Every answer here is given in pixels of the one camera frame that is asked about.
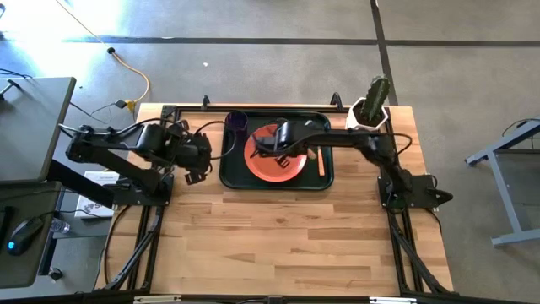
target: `white box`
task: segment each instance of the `white box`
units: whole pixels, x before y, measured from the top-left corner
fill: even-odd
[[[111,171],[86,171],[84,177],[90,179],[90,181],[98,183],[100,185],[114,184],[118,180],[118,173]],[[79,195],[77,202],[77,209],[85,210],[88,213],[95,214],[101,217],[112,217],[114,211],[111,209],[102,206],[94,201],[89,200],[88,198]],[[81,219],[90,219],[95,218],[92,215],[85,214],[85,212],[77,211],[75,212],[76,218]]]

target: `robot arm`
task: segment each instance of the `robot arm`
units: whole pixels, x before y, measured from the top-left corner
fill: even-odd
[[[414,203],[434,208],[452,199],[451,194],[435,189],[431,176],[413,176],[399,165],[392,136],[404,134],[372,133],[367,131],[326,129],[313,122],[279,122],[275,134],[254,138],[261,157],[306,155],[310,146],[356,148],[384,173],[385,183],[381,193],[393,196],[387,201],[392,207],[402,208]]]
[[[75,132],[66,155],[75,162],[103,165],[152,192],[160,179],[156,170],[141,170],[110,152],[128,150],[158,167],[185,168],[188,171],[186,181],[193,184],[205,179],[212,147],[204,133],[189,133],[188,130],[186,121],[174,122],[168,127],[137,123],[123,130],[82,126]]]

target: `black cable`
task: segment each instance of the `black cable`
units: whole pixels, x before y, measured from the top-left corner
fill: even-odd
[[[8,200],[14,199],[14,198],[24,198],[24,197],[28,197],[28,196],[32,196],[32,195],[39,195],[39,194],[43,194],[43,193],[76,193],[76,192],[71,191],[71,190],[67,190],[67,189],[63,189],[63,190],[43,190],[43,191],[36,191],[36,192],[33,192],[33,193],[24,193],[24,194],[9,196],[9,197],[6,197],[6,198],[0,198],[0,202],[5,202],[5,201],[8,201]],[[66,210],[66,211],[64,211],[64,210],[53,210],[53,211],[48,211],[48,212],[45,212],[43,214],[40,214],[40,215],[38,215],[38,217],[41,217],[41,216],[47,215],[47,214],[74,213],[74,212],[77,212],[77,211],[84,212],[85,214],[94,216],[94,217],[96,217],[98,219],[111,220],[111,218],[104,217],[104,216],[99,216],[99,215],[96,215],[96,214],[91,214],[91,213],[87,212],[86,210],[82,210],[82,209]]]
[[[75,209],[75,210],[69,210],[69,211],[63,211],[63,210],[54,210],[54,211],[49,211],[49,212],[45,212],[44,214],[41,214],[39,215],[40,217],[43,216],[43,215],[47,215],[47,214],[55,214],[55,213],[75,213],[77,211],[80,211],[80,212],[83,212],[87,215],[91,215],[91,216],[94,216],[95,218],[98,218],[98,219],[102,219],[102,220],[111,220],[111,218],[109,217],[105,217],[105,216],[99,216],[99,215],[96,215],[96,214],[91,214],[90,212],[86,211],[86,210],[82,210],[82,209]]]
[[[268,300],[266,299],[260,299],[260,300],[245,300],[245,301],[239,301],[236,304],[246,304],[246,303],[267,303]]]
[[[161,121],[161,122],[169,122],[169,123],[177,123],[177,122],[172,122],[168,119],[164,119],[164,118],[149,118],[149,119],[145,119],[145,120],[142,120],[140,122],[135,122],[134,124],[130,125],[130,126],[127,126],[125,128],[123,128],[122,130],[118,131],[115,133],[115,136],[117,135],[121,135],[121,134],[124,134],[125,132],[128,132],[130,131],[131,129],[135,128],[135,127],[138,127],[140,125],[142,125],[143,123],[146,123],[146,122],[154,122],[154,121]]]
[[[160,182],[162,182],[170,173],[172,173],[172,171],[175,170],[175,167],[171,167],[167,172],[163,173],[163,176],[161,176],[161,180]]]
[[[405,207],[399,209],[398,211],[394,211],[392,208],[390,208],[390,198],[392,197],[393,193],[388,193],[388,198],[386,198],[386,204],[384,207],[388,209],[388,212],[391,214],[401,214],[403,211],[405,211]]]
[[[92,117],[94,117],[94,114],[95,114],[95,113],[97,113],[97,112],[99,112],[99,111],[101,111],[101,110],[103,110],[103,109],[108,109],[108,110],[109,110],[109,123],[111,123],[111,121],[112,121],[111,107],[114,106],[114,105],[115,105],[115,103],[113,102],[113,103],[110,103],[110,104],[108,104],[108,105],[99,107],[99,108],[93,110],[93,111],[90,113],[90,115],[91,115]]]
[[[285,148],[285,149],[280,149],[280,150],[271,150],[271,149],[267,149],[266,147],[260,145],[258,142],[257,142],[257,138],[255,137],[255,135],[251,135],[253,137],[253,140],[255,141],[255,146],[259,149],[259,150],[262,150],[264,152],[267,152],[267,153],[278,153],[278,154],[284,154],[285,152],[287,152],[288,150],[292,149],[296,144],[300,143],[300,142],[303,142],[304,140],[308,139],[309,137],[311,137],[313,134],[311,135],[308,135],[304,138],[301,138],[299,140],[297,140],[294,144],[291,144],[289,147]],[[397,154],[399,155],[400,153],[402,153],[404,150],[408,149],[408,147],[411,146],[411,144],[413,143],[413,138],[410,137],[409,135],[407,134],[404,134],[404,133],[370,133],[370,132],[365,132],[365,133],[356,133],[356,134],[351,134],[351,136],[357,136],[357,135],[369,135],[369,136],[399,136],[399,137],[404,137],[404,138],[407,138],[409,140],[408,144],[401,150],[399,150],[399,152],[397,152]]]
[[[195,131],[195,134],[200,133],[204,128],[208,127],[209,125],[213,125],[213,124],[216,124],[216,123],[223,123],[225,125],[224,121],[207,122],[207,123],[203,124],[200,128],[198,128],[197,131]]]
[[[61,126],[58,127],[60,128],[60,132],[66,134],[69,138],[73,138],[73,135],[66,131],[64,128],[62,128]]]
[[[507,132],[510,128],[514,127],[517,123],[520,123],[520,122],[529,122],[529,121],[540,122],[540,119],[538,119],[538,118],[525,118],[525,119],[517,120],[517,121],[513,122],[510,126],[508,126],[508,127],[503,131],[503,133],[502,133],[500,136],[501,136],[501,137],[504,137],[505,134],[506,134],[506,132]]]
[[[520,123],[520,122],[529,122],[529,121],[535,121],[535,122],[540,122],[540,119],[537,119],[537,118],[525,118],[525,119],[520,119],[520,120],[517,120],[515,122],[513,122],[510,126],[508,126],[504,131],[503,133],[500,135],[501,137],[504,137],[505,136],[505,133],[506,131],[508,131],[510,128],[512,128],[513,126],[515,126],[517,123]],[[531,136],[531,148],[534,149],[534,135]]]
[[[195,131],[195,134],[197,133],[200,133],[205,127],[209,126],[209,125],[212,125],[212,124],[216,124],[216,123],[223,123],[224,124],[224,132],[227,132],[227,123],[224,122],[224,121],[211,121],[211,122],[207,122],[205,124],[203,124],[200,128],[197,129],[197,131]],[[230,146],[229,150],[225,153],[223,153],[222,155],[220,156],[215,156],[215,157],[211,157],[210,160],[219,160],[219,159],[222,159],[224,158],[225,156],[229,155],[230,152],[232,152],[232,150],[235,148],[236,146],[236,132],[235,130],[230,130],[232,133],[233,133],[233,144]]]
[[[433,215],[435,220],[437,220],[437,224],[439,224],[440,234],[442,234],[442,225],[440,224],[440,220],[439,220],[439,217],[437,216],[437,214],[435,214],[435,212],[433,212],[433,210],[431,210],[429,208],[425,208],[425,210],[428,211],[428,213],[430,213],[431,215]]]
[[[27,79],[27,78],[33,78],[32,76],[30,75],[27,75],[27,74],[22,74],[22,73],[17,73],[17,72],[14,72],[14,71],[10,71],[6,68],[0,68],[0,71],[4,71],[6,73],[2,73],[2,75],[15,75],[15,76],[20,76],[24,79]]]
[[[403,151],[408,149],[408,147],[410,147],[411,144],[413,144],[413,138],[412,137],[408,136],[407,134],[403,134],[403,135],[405,135],[405,137],[408,138],[408,144],[397,152],[398,155],[400,155]]]
[[[116,224],[118,223],[118,220],[124,215],[124,212],[126,212],[131,206],[127,205],[124,209],[118,213],[118,216],[112,221],[111,223],[111,230],[109,231],[109,235],[107,236],[107,240],[105,241],[105,256],[103,257],[103,272],[105,275],[105,284],[109,284],[109,267],[107,265],[107,256],[109,255],[109,242],[111,240],[111,235],[115,230]]]
[[[100,272],[101,272],[101,259],[103,258],[104,251],[105,251],[105,248],[101,249],[100,257],[98,259],[98,273],[95,275],[94,286],[92,286],[92,289],[94,289],[95,285],[98,284],[98,278],[100,277]]]
[[[431,176],[431,178],[433,178],[433,182],[434,182],[434,186],[433,188],[437,188],[437,186],[439,186],[439,180],[437,179],[436,176],[434,176],[433,174],[428,174],[429,176]]]
[[[87,111],[83,110],[83,108],[81,108],[80,106],[77,106],[75,105],[74,103],[72,103],[71,101],[69,102],[70,105],[74,106],[75,108],[77,108],[79,111],[81,111],[82,113],[84,113],[87,117],[90,117],[92,119],[95,119],[96,121],[98,122],[101,122],[103,124],[107,124],[106,122],[102,121],[101,119],[99,118],[95,118],[92,116],[92,114],[88,113]]]

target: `clear bottle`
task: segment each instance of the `clear bottle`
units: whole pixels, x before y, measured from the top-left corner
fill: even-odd
[[[52,218],[50,231],[59,232],[59,233],[68,233],[69,227],[70,226],[67,222],[56,219],[56,218]]]

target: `concrete floor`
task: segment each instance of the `concrete floor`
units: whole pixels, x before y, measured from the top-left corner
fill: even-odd
[[[120,68],[102,45],[59,42],[87,33],[54,2],[3,3],[7,10],[0,18],[0,31],[14,39],[0,41],[2,68],[35,76],[74,76],[78,84],[73,102],[89,110],[143,92],[143,81]],[[98,35],[376,38],[369,0],[69,3]],[[539,302],[540,241],[492,248],[490,237],[510,232],[510,224],[489,164],[468,168],[463,160],[495,141],[515,120],[540,114],[540,53],[537,47],[444,44],[539,41],[540,2],[378,3],[387,39],[443,41],[437,47],[389,46],[387,50],[397,101],[413,106],[429,171],[439,178],[441,188],[455,195],[441,207],[439,216],[456,291]],[[149,76],[152,90],[145,102],[200,102],[208,94],[212,102],[326,104],[338,91],[351,104],[365,93],[371,78],[382,73],[378,46],[113,46]],[[107,111],[99,116],[110,119]],[[112,109],[114,127],[131,121],[125,111]],[[81,123],[96,124],[70,108],[66,124]],[[102,239],[64,240],[53,261],[70,274],[63,282],[52,285],[39,279],[28,289],[0,290],[0,298],[88,291],[102,247]]]

